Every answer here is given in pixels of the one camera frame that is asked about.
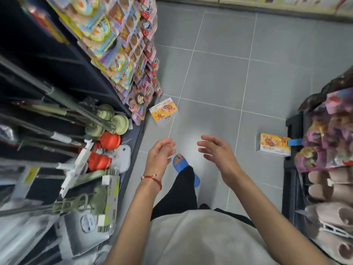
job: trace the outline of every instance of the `gray tile floor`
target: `gray tile floor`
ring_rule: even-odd
[[[164,95],[179,116],[147,129],[123,200],[122,221],[148,150],[172,137],[201,179],[198,203],[246,214],[214,164],[198,153],[202,134],[228,141],[242,168],[281,210],[283,158],[255,152],[259,132],[287,134],[285,119],[304,98],[353,65],[353,25],[158,2],[155,35]],[[156,203],[177,173],[169,165]]]

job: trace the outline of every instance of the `person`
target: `person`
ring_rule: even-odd
[[[196,176],[182,155],[174,158],[173,165],[178,171],[183,168],[181,163],[183,170],[153,208],[170,156],[176,153],[175,142],[162,139],[148,152],[145,178],[136,189],[105,265],[331,264],[241,169],[228,143],[210,135],[201,139],[198,151],[215,163],[251,220],[220,209],[197,210]]]

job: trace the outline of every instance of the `beige shirt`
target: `beige shirt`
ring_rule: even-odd
[[[278,264],[255,228],[213,210],[165,215],[150,225],[145,265]]]

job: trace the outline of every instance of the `bracelet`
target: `bracelet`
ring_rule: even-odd
[[[162,183],[161,183],[161,181],[157,180],[157,174],[154,174],[152,176],[142,176],[141,180],[143,180],[144,178],[150,178],[150,179],[154,180],[158,184],[158,186],[162,189]]]

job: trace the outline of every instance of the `blue slipper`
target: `blue slipper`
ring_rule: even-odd
[[[177,165],[175,164],[175,159],[176,159],[177,155],[174,157],[173,159],[173,166],[175,168],[175,170],[180,173],[185,167],[187,167],[189,164],[188,162],[185,160],[185,158],[183,157],[182,160],[180,160],[180,162]],[[200,178],[194,173],[195,175],[195,180],[194,180],[194,187],[197,188],[200,185]]]

